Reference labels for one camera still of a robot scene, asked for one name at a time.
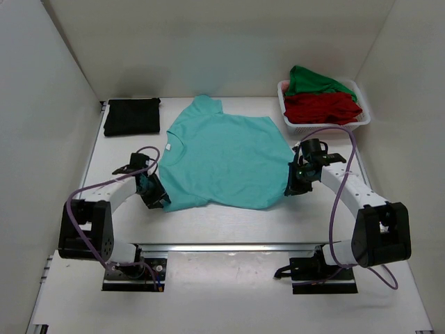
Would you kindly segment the red t shirt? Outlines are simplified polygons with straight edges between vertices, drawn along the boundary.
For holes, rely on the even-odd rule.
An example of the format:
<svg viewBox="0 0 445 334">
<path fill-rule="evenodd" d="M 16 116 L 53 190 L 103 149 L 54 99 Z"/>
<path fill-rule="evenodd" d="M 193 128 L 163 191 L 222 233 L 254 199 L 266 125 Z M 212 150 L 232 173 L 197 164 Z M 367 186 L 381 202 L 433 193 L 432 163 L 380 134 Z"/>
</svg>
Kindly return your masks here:
<svg viewBox="0 0 445 334">
<path fill-rule="evenodd" d="M 348 93 L 301 93 L 285 97 L 284 106 L 284 115 L 293 124 L 346 125 L 362 112 Z"/>
</svg>

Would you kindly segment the folded black t shirt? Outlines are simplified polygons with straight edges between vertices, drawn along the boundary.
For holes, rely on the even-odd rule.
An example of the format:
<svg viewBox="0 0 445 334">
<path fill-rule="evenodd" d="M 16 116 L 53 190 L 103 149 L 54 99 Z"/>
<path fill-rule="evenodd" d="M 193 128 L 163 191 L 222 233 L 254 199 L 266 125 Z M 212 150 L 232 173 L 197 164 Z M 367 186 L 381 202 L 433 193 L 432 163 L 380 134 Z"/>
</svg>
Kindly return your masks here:
<svg viewBox="0 0 445 334">
<path fill-rule="evenodd" d="M 105 137 L 158 134 L 160 132 L 161 100 L 109 100 L 104 124 Z"/>
</svg>

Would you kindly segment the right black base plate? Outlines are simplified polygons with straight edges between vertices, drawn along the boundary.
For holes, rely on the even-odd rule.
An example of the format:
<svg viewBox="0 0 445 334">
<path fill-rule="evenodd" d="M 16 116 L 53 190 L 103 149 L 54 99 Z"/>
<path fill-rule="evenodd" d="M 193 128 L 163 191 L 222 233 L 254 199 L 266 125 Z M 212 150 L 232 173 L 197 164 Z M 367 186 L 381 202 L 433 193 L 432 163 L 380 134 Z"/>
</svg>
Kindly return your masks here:
<svg viewBox="0 0 445 334">
<path fill-rule="evenodd" d="M 289 264 L 279 268 L 273 278 L 290 278 L 294 295 L 358 293 L 352 269 L 327 265 L 315 255 L 291 257 Z"/>
</svg>

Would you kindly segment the teal t shirt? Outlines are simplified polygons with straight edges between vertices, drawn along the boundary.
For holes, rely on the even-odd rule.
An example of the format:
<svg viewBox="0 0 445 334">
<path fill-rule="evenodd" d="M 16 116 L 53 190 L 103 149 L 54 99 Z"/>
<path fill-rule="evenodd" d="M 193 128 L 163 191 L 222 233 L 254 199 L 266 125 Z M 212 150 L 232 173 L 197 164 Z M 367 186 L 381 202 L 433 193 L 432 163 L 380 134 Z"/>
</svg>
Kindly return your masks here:
<svg viewBox="0 0 445 334">
<path fill-rule="evenodd" d="M 226 114 L 194 98 L 167 130 L 159 176 L 165 212 L 217 203 L 267 209 L 284 197 L 293 152 L 269 117 Z"/>
</svg>

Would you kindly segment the white plastic basket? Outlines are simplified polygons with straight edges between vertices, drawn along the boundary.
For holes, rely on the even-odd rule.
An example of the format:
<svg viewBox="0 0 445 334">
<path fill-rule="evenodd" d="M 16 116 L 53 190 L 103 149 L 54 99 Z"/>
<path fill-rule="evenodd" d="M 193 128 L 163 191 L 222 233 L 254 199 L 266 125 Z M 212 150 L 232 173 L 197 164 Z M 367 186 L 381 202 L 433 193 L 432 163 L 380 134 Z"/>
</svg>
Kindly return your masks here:
<svg viewBox="0 0 445 334">
<path fill-rule="evenodd" d="M 352 80 L 347 78 L 336 78 L 336 80 L 343 84 L 345 87 L 352 90 L 357 97 L 357 105 L 362 109 L 362 112 L 356 117 L 355 122 L 350 122 L 346 125 L 335 125 L 328 123 L 320 123 L 320 124 L 293 124 L 288 118 L 284 115 L 285 113 L 285 105 L 284 105 L 284 93 L 289 88 L 290 81 L 288 79 L 279 81 L 277 84 L 277 96 L 280 105 L 280 109 L 282 112 L 282 116 L 284 119 L 284 124 L 286 125 L 287 131 L 291 135 L 303 135 L 308 134 L 316 129 L 324 128 L 324 127 L 343 127 L 345 129 L 349 129 L 350 131 L 356 130 L 358 127 L 368 125 L 371 122 L 371 114 L 369 111 L 368 104 L 366 103 L 364 96 L 359 89 L 358 85 Z"/>
</svg>

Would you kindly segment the aluminium rail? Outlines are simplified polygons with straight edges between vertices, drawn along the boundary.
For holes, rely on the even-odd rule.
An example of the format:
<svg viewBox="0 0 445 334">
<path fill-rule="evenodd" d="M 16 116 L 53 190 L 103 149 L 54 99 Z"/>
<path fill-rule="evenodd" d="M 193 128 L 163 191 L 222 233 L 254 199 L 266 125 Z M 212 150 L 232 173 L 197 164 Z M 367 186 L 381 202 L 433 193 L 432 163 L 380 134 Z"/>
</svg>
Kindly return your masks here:
<svg viewBox="0 0 445 334">
<path fill-rule="evenodd" d="M 297 252 L 313 251 L 319 243 L 211 243 L 211 244 L 139 244 L 143 251 L 148 253 L 235 253 L 235 252 Z"/>
</svg>

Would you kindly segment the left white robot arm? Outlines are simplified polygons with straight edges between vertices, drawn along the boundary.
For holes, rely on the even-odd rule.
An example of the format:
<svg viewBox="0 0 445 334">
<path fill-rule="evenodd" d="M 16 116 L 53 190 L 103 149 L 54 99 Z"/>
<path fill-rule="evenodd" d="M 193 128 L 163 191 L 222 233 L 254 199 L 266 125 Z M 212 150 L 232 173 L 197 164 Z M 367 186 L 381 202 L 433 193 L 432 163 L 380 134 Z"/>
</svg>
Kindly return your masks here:
<svg viewBox="0 0 445 334">
<path fill-rule="evenodd" d="M 122 268 L 137 277 L 145 270 L 138 244 L 118 241 L 114 236 L 113 213 L 124 202 L 139 196 L 148 209 L 161 209 L 171 203 L 156 174 L 123 175 L 88 186 L 96 189 L 87 198 L 71 196 L 63 208 L 58 254 L 65 259 L 96 260 L 105 269 Z"/>
</svg>

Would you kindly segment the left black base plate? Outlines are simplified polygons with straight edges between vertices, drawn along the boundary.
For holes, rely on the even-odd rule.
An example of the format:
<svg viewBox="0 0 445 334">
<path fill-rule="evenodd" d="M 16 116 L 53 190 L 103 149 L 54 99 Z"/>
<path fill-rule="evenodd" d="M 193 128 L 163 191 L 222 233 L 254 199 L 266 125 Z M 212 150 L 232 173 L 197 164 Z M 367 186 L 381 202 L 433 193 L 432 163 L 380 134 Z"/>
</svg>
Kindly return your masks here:
<svg viewBox="0 0 445 334">
<path fill-rule="evenodd" d="M 155 292 L 165 291 L 165 279 L 168 268 L 167 254 L 148 257 L 144 261 L 151 268 L 154 276 L 146 267 L 123 267 L 106 271 L 102 282 L 105 292 Z"/>
</svg>

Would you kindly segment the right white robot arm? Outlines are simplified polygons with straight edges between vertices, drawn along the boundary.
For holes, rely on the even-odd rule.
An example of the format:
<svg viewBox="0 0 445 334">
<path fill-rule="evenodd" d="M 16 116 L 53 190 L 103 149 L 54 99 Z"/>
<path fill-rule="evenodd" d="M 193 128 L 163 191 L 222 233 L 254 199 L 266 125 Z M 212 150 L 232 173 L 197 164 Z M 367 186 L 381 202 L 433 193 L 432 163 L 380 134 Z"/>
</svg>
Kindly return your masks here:
<svg viewBox="0 0 445 334">
<path fill-rule="evenodd" d="M 371 190 L 358 176 L 346 168 L 340 154 L 306 154 L 289 164 L 285 194 L 300 195 L 312 190 L 319 181 L 332 190 L 334 202 L 342 202 L 355 218 L 352 237 L 316 246 L 311 257 L 293 258 L 289 265 L 275 272 L 281 279 L 303 274 L 311 280 L 329 278 L 336 271 L 360 266 L 378 265 L 408 260 L 412 255 L 407 207 L 401 202 L 389 202 Z"/>
</svg>

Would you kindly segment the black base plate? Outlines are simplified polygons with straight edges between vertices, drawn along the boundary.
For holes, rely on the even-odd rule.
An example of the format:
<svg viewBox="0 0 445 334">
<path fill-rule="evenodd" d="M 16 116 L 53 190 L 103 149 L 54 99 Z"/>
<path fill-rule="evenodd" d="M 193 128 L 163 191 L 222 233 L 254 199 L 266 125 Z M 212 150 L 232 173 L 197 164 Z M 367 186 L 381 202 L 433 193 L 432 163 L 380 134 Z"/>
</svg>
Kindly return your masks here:
<svg viewBox="0 0 445 334">
<path fill-rule="evenodd" d="M 315 255 L 291 257 L 289 264 L 279 268 L 273 278 L 290 278 L 294 295 L 358 293 L 352 269 L 327 265 Z"/>
<path fill-rule="evenodd" d="M 102 282 L 105 292 L 155 292 L 165 291 L 165 279 L 168 268 L 167 254 L 148 257 L 144 261 L 151 268 L 154 276 L 146 267 L 123 267 L 106 271 Z"/>
</svg>

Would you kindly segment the green t shirt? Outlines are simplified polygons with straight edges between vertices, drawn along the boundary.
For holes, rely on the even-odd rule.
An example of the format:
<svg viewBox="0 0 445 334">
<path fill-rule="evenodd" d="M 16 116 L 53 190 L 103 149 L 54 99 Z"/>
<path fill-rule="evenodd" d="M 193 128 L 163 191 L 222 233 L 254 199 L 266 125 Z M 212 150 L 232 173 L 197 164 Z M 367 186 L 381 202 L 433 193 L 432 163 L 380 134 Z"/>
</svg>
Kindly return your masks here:
<svg viewBox="0 0 445 334">
<path fill-rule="evenodd" d="M 308 70 L 305 67 L 295 65 L 289 72 L 289 87 L 285 95 L 294 96 L 302 93 L 346 93 L 354 102 L 357 102 L 356 94 L 335 79 Z"/>
</svg>

